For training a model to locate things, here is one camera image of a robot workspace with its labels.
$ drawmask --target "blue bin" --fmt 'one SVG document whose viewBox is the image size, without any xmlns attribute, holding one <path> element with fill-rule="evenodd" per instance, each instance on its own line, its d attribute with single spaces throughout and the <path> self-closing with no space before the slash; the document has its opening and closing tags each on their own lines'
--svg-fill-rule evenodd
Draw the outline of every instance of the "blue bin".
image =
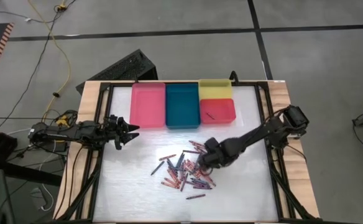
<svg viewBox="0 0 363 224">
<path fill-rule="evenodd" d="M 198 128 L 200 123 L 198 84 L 167 84 L 166 124 L 168 128 Z"/>
</svg>

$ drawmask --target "black box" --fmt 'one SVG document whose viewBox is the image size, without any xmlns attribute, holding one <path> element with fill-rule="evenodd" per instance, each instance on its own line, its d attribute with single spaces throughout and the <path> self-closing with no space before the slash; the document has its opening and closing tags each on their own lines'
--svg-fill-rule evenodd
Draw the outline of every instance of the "black box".
<svg viewBox="0 0 363 224">
<path fill-rule="evenodd" d="M 155 65 L 139 49 L 120 59 L 89 80 L 158 80 Z M 76 86 L 82 95 L 85 82 Z"/>
</svg>

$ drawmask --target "wooden table frame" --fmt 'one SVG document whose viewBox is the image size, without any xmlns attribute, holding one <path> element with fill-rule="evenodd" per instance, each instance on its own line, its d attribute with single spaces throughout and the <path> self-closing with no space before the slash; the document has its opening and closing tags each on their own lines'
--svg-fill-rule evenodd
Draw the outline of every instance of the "wooden table frame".
<svg viewBox="0 0 363 224">
<path fill-rule="evenodd" d="M 196 83 L 197 80 L 153 80 L 141 82 Z M 78 121 L 95 120 L 97 122 L 103 122 L 104 116 L 109 113 L 110 101 L 108 101 L 108 99 L 112 97 L 112 91 L 107 90 L 109 83 L 107 85 L 103 83 L 108 82 L 86 82 L 80 108 L 78 111 Z M 134 82 L 113 81 L 111 83 L 117 86 L 131 86 Z M 261 87 L 257 89 L 257 92 L 259 92 L 257 96 L 258 103 L 261 103 L 259 108 L 263 108 L 263 111 L 260 112 L 262 121 L 270 113 L 273 113 L 273 111 L 277 111 L 290 104 L 287 86 L 284 81 L 246 80 L 240 81 L 240 83 L 258 83 L 257 86 Z M 268 106 L 267 102 L 272 102 L 272 106 Z M 289 139 L 289 143 L 291 146 L 303 152 L 299 140 Z M 78 154 L 80 148 L 80 144 L 77 144 L 75 142 L 71 143 L 68 153 L 68 164 L 74 164 L 75 166 L 67 166 L 67 169 L 65 170 L 65 172 L 67 172 L 68 182 L 67 185 L 65 185 L 65 175 L 63 175 L 62 186 L 60 187 L 60 191 L 58 193 L 58 200 L 55 207 L 55 214 L 57 213 L 58 209 L 60 210 L 58 211 L 58 215 L 54 218 L 60 217 L 65 212 L 65 210 L 68 208 L 70 199 L 71 201 L 75 199 L 76 195 L 78 195 L 81 190 L 82 183 L 86 182 L 88 176 L 92 173 L 93 168 L 96 165 L 98 151 L 92 152 L 83 149 L 79 152 L 78 158 L 76 158 L 76 155 Z M 274 150 L 269 150 L 269 152 L 271 154 L 270 157 L 277 160 L 277 162 L 274 162 L 277 170 L 283 175 L 283 177 L 287 177 L 287 183 L 289 184 L 289 188 L 294 193 L 296 198 L 307 209 L 309 213 L 311 213 L 315 217 L 318 217 L 318 210 L 313 195 L 313 190 L 311 188 L 310 177 L 308 175 L 305 160 L 296 152 L 289 151 L 288 149 L 285 149 L 284 156 L 281 156 L 280 151 L 275 152 Z M 72 189 L 70 183 L 71 176 L 73 181 Z M 93 185 L 93 194 L 91 187 L 86 194 L 83 205 L 78 207 L 72 218 L 85 219 L 86 221 L 89 221 L 93 218 L 97 186 L 98 181 L 96 181 L 96 183 Z M 273 188 L 275 189 L 274 196 L 276 198 L 278 217 L 295 218 L 295 212 L 292 205 L 290 204 L 289 200 L 287 200 L 285 194 L 279 186 L 277 190 L 277 184 L 274 181 Z"/>
</svg>

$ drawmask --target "concrete floor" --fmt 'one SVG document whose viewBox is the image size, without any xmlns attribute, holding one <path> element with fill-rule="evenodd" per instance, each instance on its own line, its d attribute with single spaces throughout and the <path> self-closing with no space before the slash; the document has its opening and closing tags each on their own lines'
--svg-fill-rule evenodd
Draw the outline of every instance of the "concrete floor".
<svg viewBox="0 0 363 224">
<path fill-rule="evenodd" d="M 34 0 L 47 20 L 60 0 Z M 363 24 L 363 1 L 254 1 L 261 27 Z M 2 0 L 0 10 L 37 18 L 26 1 Z M 47 35 L 43 24 L 0 14 L 0 22 L 16 24 L 13 37 Z M 187 29 L 252 28 L 245 0 L 77 0 L 55 24 L 53 33 L 105 34 Z M 286 80 L 294 105 L 310 120 L 303 148 L 319 213 L 329 221 L 363 223 L 363 146 L 354 138 L 351 119 L 363 112 L 363 29 L 263 33 L 274 79 Z M 74 87 L 141 49 L 157 66 L 160 79 L 224 78 L 235 70 L 240 79 L 265 79 L 254 33 L 123 37 L 58 41 L 70 58 L 72 78 L 53 109 L 78 109 Z M 44 41 L 9 42 L 0 60 L 0 116 L 7 116 L 27 85 Z M 67 65 L 48 45 L 29 91 L 12 116 L 40 117 L 64 82 Z M 36 121 L 9 120 L 3 132 L 31 127 Z M 16 135 L 20 147 L 25 133 Z M 45 153 L 27 154 L 18 164 L 44 160 Z M 53 171 L 59 164 L 48 165 Z M 10 190 L 21 182 L 9 181 Z M 19 223 L 46 213 L 36 211 L 27 184 L 12 198 Z M 57 188 L 49 189 L 55 198 Z M 31 211 L 29 217 L 21 213 Z"/>
</svg>

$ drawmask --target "pink bin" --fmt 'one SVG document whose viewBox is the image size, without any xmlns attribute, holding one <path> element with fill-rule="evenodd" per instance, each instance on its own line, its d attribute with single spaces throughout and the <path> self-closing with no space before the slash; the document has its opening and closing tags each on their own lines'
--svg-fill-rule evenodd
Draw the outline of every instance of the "pink bin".
<svg viewBox="0 0 363 224">
<path fill-rule="evenodd" d="M 140 128 L 165 126 L 164 83 L 133 84 L 130 122 Z"/>
<path fill-rule="evenodd" d="M 206 99 L 200 101 L 201 122 L 203 124 L 227 124 L 236 118 L 232 99 Z"/>
</svg>

